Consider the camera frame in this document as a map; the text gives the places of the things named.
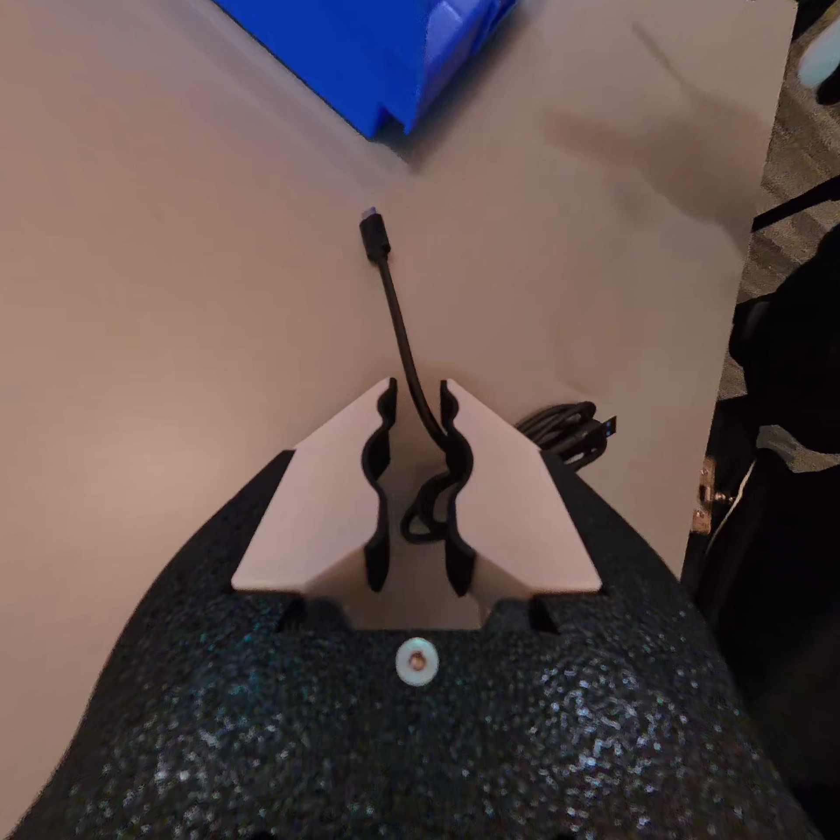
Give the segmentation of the pale blue cloth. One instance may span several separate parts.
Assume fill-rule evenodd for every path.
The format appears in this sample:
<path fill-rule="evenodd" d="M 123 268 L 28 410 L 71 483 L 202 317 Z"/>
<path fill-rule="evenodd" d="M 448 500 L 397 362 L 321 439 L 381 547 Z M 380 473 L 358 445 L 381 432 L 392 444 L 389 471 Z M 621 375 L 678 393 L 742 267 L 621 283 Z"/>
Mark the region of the pale blue cloth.
<path fill-rule="evenodd" d="M 839 68 L 839 16 L 824 27 L 803 53 L 797 67 L 799 82 L 814 90 L 836 75 Z"/>

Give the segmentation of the person's black clothing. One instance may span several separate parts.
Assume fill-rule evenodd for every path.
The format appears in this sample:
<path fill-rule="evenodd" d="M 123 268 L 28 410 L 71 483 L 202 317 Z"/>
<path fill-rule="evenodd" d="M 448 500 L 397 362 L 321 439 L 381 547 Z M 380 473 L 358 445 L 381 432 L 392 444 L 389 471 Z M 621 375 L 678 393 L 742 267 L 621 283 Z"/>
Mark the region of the person's black clothing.
<path fill-rule="evenodd" d="M 682 580 L 784 781 L 838 838 L 838 224 L 736 306 L 728 351 L 746 392 L 719 402 L 707 455 L 737 496 Z"/>

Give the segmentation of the metal table bracket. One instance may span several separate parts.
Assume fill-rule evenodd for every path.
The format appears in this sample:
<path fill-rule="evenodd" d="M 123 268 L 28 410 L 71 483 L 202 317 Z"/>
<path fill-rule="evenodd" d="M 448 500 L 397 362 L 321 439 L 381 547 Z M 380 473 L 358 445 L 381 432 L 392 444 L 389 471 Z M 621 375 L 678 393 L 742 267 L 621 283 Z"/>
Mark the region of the metal table bracket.
<path fill-rule="evenodd" d="M 690 532 L 702 537 L 710 537 L 716 529 L 714 524 L 716 515 L 727 511 L 734 504 L 736 496 L 735 491 L 718 489 L 717 461 L 706 455 L 700 468 Z"/>

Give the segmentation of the blue plastic bin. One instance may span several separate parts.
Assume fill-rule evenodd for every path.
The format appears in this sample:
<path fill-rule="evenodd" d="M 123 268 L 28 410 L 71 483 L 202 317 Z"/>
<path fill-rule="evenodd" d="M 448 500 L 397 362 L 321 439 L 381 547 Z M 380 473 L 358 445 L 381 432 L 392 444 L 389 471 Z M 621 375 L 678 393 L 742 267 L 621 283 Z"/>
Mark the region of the blue plastic bin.
<path fill-rule="evenodd" d="M 365 138 L 411 133 L 516 1 L 216 1 Z"/>

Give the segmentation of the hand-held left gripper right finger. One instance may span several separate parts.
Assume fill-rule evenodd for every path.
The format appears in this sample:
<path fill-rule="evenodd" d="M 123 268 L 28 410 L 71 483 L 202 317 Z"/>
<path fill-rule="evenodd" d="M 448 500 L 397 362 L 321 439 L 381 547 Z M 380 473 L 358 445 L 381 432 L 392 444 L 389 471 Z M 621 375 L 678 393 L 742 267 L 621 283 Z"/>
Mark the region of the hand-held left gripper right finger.
<path fill-rule="evenodd" d="M 602 580 L 553 480 L 548 454 L 455 380 L 439 390 L 455 487 L 445 568 L 459 596 L 595 594 Z"/>

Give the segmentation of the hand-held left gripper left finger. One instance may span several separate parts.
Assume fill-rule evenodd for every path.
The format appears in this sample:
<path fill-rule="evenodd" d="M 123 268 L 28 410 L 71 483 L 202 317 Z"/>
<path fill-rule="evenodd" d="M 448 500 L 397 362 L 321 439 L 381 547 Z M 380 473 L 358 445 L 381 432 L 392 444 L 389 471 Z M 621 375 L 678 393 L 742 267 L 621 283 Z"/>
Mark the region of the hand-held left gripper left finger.
<path fill-rule="evenodd" d="M 308 599 L 382 592 L 391 544 L 381 478 L 396 397 L 396 379 L 383 379 L 282 453 L 285 468 L 233 574 L 235 591 Z"/>

